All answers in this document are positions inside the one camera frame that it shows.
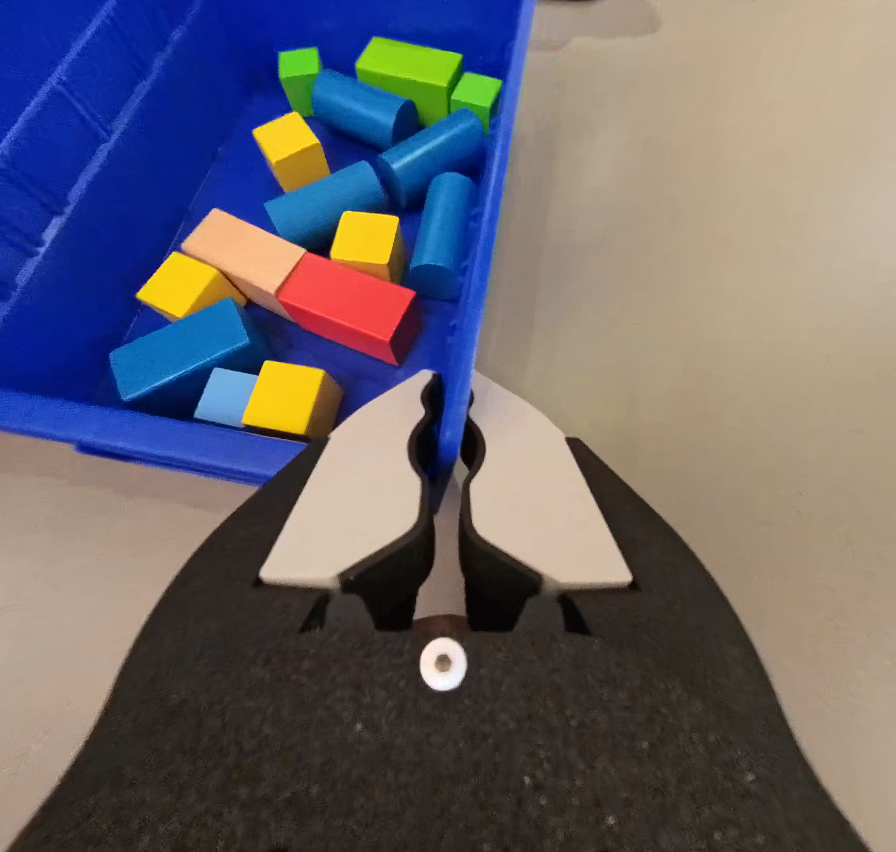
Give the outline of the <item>light blue wooden cube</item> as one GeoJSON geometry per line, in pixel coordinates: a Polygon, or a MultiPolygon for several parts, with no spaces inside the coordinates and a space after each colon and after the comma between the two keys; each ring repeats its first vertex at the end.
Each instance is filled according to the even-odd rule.
{"type": "Polygon", "coordinates": [[[196,405],[194,419],[241,430],[257,375],[215,367],[196,405]]]}

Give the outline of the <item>small green wooden block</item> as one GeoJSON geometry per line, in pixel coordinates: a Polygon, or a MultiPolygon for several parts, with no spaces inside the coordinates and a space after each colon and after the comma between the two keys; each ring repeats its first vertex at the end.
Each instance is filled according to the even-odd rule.
{"type": "Polygon", "coordinates": [[[322,70],[317,47],[282,50],[277,59],[278,78],[292,111],[303,118],[315,114],[312,94],[322,70]]]}

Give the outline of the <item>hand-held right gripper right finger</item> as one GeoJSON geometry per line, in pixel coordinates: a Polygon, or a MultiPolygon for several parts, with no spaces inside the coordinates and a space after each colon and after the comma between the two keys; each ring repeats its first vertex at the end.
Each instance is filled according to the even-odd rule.
{"type": "Polygon", "coordinates": [[[460,554],[473,589],[623,589],[632,572],[564,433],[473,373],[460,554]]]}

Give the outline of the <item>natural wooden block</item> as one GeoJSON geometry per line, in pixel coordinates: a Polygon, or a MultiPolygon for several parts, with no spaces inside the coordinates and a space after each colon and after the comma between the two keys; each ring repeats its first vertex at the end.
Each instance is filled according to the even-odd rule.
{"type": "Polygon", "coordinates": [[[251,303],[293,321],[277,295],[307,253],[302,246],[214,208],[180,250],[222,272],[251,303]]]}

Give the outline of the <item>red wooden block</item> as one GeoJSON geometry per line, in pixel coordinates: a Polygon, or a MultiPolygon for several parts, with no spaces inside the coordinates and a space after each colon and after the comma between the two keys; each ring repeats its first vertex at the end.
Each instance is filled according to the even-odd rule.
{"type": "Polygon", "coordinates": [[[416,292],[305,253],[277,291],[302,329],[389,365],[402,365],[422,316],[416,292]]]}

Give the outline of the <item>blue plastic bin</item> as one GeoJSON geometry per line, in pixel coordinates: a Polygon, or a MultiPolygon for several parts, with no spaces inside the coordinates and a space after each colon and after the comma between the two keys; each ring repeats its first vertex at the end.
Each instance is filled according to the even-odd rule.
{"type": "Polygon", "coordinates": [[[212,208],[265,230],[278,186],[252,128],[287,108],[277,55],[345,74],[372,37],[458,52],[503,90],[476,178],[462,295],[424,300],[402,366],[259,307],[277,360],[324,368],[340,419],[442,376],[432,471],[458,457],[536,0],[2,0],[2,430],[259,486],[304,445],[122,403],[108,356],[164,325],[135,294],[212,208]]]}

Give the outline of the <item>long green wooden block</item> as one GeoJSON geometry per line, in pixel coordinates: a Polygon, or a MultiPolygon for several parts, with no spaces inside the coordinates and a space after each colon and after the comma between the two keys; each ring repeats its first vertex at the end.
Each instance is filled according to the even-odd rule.
{"type": "Polygon", "coordinates": [[[420,124],[431,126],[450,113],[451,96],[463,74],[463,56],[373,37],[357,58],[355,72],[362,83],[413,101],[420,124]]]}

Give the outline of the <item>yellow wooden cube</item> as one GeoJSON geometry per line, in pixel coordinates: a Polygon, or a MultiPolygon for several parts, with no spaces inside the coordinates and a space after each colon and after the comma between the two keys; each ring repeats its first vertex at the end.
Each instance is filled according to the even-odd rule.
{"type": "Polygon", "coordinates": [[[330,260],[400,284],[407,253],[399,217],[381,212],[345,211],[330,245],[330,260]]]}

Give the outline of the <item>green wooden cube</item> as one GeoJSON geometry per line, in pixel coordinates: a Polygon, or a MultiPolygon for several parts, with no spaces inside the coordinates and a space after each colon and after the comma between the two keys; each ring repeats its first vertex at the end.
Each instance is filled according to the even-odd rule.
{"type": "Polygon", "coordinates": [[[488,134],[500,105],[502,87],[503,82],[498,78],[465,71],[451,93],[450,113],[467,109],[477,117],[484,133],[488,134]]]}

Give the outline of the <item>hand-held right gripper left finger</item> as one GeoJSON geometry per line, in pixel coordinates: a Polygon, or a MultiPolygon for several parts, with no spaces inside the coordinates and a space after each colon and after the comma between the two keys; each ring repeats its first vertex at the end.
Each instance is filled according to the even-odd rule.
{"type": "Polygon", "coordinates": [[[422,480],[409,441],[426,414],[428,369],[372,399],[336,427],[260,570],[271,586],[337,589],[407,533],[420,512],[422,480]]]}

